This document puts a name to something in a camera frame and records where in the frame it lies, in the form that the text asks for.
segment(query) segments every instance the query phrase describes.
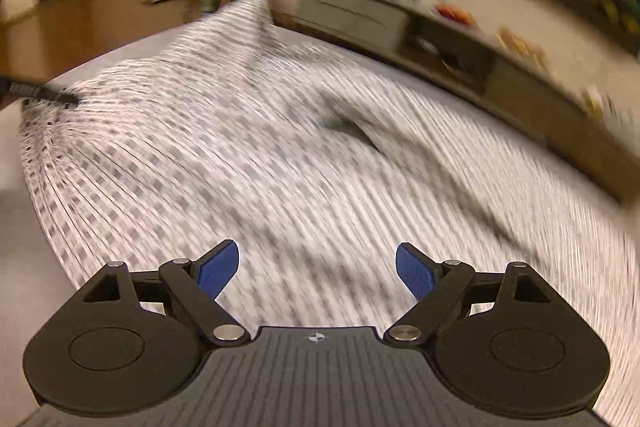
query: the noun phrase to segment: baseboard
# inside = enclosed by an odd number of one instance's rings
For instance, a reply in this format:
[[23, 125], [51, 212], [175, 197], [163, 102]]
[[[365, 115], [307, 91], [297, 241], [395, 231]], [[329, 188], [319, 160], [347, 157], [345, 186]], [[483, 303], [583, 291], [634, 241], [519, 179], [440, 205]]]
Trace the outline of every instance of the baseboard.
[[18, 23], [22, 20], [28, 19], [38, 10], [38, 5], [32, 6], [31, 8], [27, 8], [16, 15], [12, 15], [11, 17], [7, 17], [7, 19], [0, 21], [0, 27], [5, 28], [7, 26], [11, 26], [15, 23]]

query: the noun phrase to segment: brown floor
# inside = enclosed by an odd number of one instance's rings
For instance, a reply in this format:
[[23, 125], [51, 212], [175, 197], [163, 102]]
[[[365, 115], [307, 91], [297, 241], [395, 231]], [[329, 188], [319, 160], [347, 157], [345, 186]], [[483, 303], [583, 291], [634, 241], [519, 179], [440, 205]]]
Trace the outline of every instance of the brown floor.
[[[186, 1], [43, 0], [27, 19], [0, 27], [0, 73], [44, 83], [130, 42], [186, 22]], [[193, 13], [187, 10], [188, 16]], [[3, 100], [0, 108], [9, 101]]]

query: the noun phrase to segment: gray and white checkered fabric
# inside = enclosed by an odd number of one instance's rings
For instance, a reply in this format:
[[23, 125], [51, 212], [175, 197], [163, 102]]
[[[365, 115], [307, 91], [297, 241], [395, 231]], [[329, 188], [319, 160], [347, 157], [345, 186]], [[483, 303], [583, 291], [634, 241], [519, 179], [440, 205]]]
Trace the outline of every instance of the gray and white checkered fabric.
[[232, 238], [241, 266], [219, 300], [250, 330], [383, 331], [414, 303], [400, 242], [483, 271], [520, 259], [609, 347], [597, 412], [640, 425], [635, 247], [607, 198], [526, 140], [324, 46], [281, 44], [264, 0], [72, 90], [78, 108], [25, 108], [21, 155], [76, 287], [110, 259], [151, 270]]

